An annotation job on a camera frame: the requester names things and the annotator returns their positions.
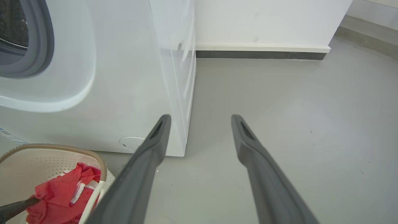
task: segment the washing machine door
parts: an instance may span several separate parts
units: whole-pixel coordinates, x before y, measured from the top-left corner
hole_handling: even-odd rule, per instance
[[[84,1],[13,0],[0,15],[0,106],[57,112],[78,104],[96,57]]]

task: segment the white wall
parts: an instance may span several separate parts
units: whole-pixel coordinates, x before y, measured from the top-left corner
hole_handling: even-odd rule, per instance
[[[249,46],[323,52],[351,1],[196,0],[197,50],[220,45],[216,50]]]
[[[364,0],[354,0],[347,15],[398,30],[397,8]]]

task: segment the baseboard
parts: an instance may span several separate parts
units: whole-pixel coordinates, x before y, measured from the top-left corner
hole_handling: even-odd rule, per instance
[[[374,2],[380,5],[385,5],[393,8],[398,8],[398,0],[366,0],[368,2]]]
[[[271,51],[271,52],[307,52],[329,53],[330,47],[297,47],[278,45],[207,45],[196,44],[197,51]]]
[[[362,46],[398,61],[398,31],[345,16],[334,37]]]
[[[197,58],[323,60],[326,53],[282,51],[196,51]]]

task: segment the basket rim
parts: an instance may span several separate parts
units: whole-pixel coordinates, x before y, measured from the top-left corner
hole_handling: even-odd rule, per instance
[[[0,157],[0,164],[5,161],[7,158],[12,156],[13,154],[20,152],[25,149],[54,149],[54,150],[61,150],[61,151],[68,151],[68,152],[74,152],[74,153],[79,153],[83,155],[88,155],[90,157],[93,157],[99,162],[99,167],[101,168],[101,181],[106,181],[107,177],[107,167],[104,159],[98,155],[97,153],[87,150],[87,149],[82,149],[78,147],[73,147],[73,146],[68,146],[68,145],[56,145],[56,144],[40,144],[40,143],[35,143],[35,144],[25,144],[25,145],[20,145],[18,147],[15,147],[11,149],[10,151],[6,152]]]

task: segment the washing machine side panel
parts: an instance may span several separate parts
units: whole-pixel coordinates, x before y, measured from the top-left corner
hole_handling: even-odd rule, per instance
[[[165,4],[166,23],[176,70],[179,103],[185,138],[188,139],[192,94],[195,82],[195,15],[193,0],[168,0]]]
[[[0,128],[28,143],[131,153],[119,144],[121,138],[145,138],[161,115],[171,114],[172,120],[176,116],[149,3],[88,0],[87,6],[96,45],[95,79],[87,97],[55,113],[0,107]],[[178,143],[175,125],[173,129],[166,154],[183,156],[185,147]]]
[[[187,138],[185,135],[182,109],[178,94],[176,69],[173,63],[172,45],[170,42],[169,30],[166,22],[167,15],[164,10],[165,6],[162,0],[150,0],[149,3],[154,21],[156,38],[160,48],[160,58],[163,67],[163,77],[166,83],[168,98],[170,100],[173,111],[172,124],[175,125],[176,128],[175,131],[178,134],[178,139],[180,139],[179,147],[185,149]]]

